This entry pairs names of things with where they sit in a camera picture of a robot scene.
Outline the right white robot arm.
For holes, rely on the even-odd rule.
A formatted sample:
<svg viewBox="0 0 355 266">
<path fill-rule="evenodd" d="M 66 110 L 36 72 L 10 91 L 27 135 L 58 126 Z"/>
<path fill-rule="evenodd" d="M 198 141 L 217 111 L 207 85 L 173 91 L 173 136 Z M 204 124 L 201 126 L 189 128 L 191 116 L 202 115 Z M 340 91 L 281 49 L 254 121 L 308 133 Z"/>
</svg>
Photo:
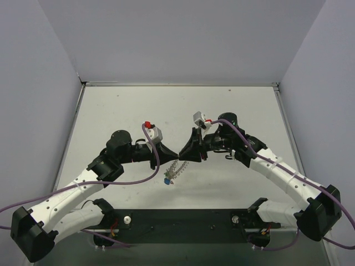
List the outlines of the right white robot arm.
<svg viewBox="0 0 355 266">
<path fill-rule="evenodd" d="M 180 160 L 201 162 L 207 160 L 210 151 L 228 152 L 230 158 L 260 173 L 293 200 L 292 204 L 262 200 L 256 212 L 263 222 L 297 227 L 319 242 L 341 218 L 341 197 L 335 186 L 325 187 L 301 175 L 261 140 L 245 133 L 238 126 L 236 114 L 223 113 L 214 122 L 198 111 L 193 119 L 196 127 L 179 153 Z M 208 134 L 214 123 L 217 130 Z"/>
</svg>

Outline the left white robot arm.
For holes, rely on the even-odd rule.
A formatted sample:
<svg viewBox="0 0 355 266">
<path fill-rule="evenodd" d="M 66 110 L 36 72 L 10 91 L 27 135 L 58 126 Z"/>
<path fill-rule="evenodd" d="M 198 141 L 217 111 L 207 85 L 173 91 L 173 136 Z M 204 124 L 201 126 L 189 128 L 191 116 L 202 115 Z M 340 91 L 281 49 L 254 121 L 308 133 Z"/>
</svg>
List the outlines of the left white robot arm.
<svg viewBox="0 0 355 266">
<path fill-rule="evenodd" d="M 11 238 L 31 263 L 44 258 L 56 243 L 73 233 L 90 226 L 112 225 L 114 215 L 105 208 L 94 204 L 82 210 L 75 207 L 120 177 L 123 164 L 148 161 L 157 171 L 160 165 L 178 159 L 162 144 L 159 129 L 144 128 L 143 132 L 144 144 L 133 144 L 125 130 L 112 133 L 99 156 L 70 184 L 29 209 L 21 206 L 14 211 Z"/>
</svg>

